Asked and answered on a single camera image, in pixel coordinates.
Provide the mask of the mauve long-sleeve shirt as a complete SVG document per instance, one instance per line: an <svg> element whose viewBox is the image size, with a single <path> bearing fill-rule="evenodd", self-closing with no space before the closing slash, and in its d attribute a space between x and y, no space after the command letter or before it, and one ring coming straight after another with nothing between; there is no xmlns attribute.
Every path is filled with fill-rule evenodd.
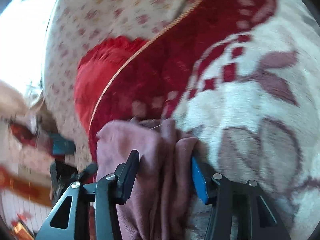
<svg viewBox="0 0 320 240"><path fill-rule="evenodd" d="M197 139L175 121L111 121L96 135L97 180L140 156L131 196L117 207L123 239L184 239L191 199L191 154Z"/></svg>

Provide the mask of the red and white floral blanket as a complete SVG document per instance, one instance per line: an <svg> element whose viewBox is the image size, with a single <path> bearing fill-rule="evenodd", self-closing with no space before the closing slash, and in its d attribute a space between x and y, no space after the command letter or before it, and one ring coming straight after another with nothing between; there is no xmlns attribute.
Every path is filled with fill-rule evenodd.
<svg viewBox="0 0 320 240"><path fill-rule="evenodd" d="M110 79L89 130L172 118L227 178L255 178L292 239L319 223L319 34L301 0L201 0Z"/></svg>

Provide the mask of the beige floral quilt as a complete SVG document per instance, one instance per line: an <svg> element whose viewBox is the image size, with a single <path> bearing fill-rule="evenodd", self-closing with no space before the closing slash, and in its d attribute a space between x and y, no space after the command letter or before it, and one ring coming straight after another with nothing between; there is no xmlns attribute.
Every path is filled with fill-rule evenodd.
<svg viewBox="0 0 320 240"><path fill-rule="evenodd" d="M80 59L108 37L152 38L197 1L57 0L47 29L43 85L59 132L76 145L68 162L84 167L92 161L73 102Z"/></svg>

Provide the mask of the red ruffled pillow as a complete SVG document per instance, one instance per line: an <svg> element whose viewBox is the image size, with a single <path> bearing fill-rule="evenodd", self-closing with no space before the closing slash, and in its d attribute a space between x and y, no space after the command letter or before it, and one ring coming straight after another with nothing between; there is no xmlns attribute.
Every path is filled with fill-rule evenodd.
<svg viewBox="0 0 320 240"><path fill-rule="evenodd" d="M146 39L126 36L104 39L84 55L78 63L74 84L74 106L85 132L95 105L105 86L119 68L144 44Z"/></svg>

